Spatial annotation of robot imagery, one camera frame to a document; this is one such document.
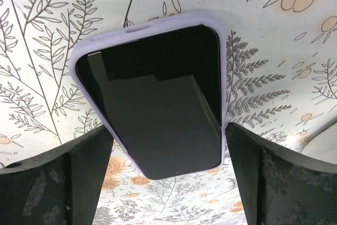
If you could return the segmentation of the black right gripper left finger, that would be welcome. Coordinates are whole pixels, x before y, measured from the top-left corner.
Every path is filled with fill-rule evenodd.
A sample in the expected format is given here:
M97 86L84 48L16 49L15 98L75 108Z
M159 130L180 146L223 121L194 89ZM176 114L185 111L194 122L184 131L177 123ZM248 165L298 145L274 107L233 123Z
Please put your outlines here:
M97 127L1 169L1 224L92 224L113 145Z

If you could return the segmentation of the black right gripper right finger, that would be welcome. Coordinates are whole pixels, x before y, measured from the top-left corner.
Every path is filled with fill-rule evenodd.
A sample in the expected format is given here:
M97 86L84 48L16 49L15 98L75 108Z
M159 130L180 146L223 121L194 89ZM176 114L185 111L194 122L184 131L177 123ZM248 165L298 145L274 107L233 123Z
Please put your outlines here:
M230 122L225 137L248 224L336 224L336 165Z

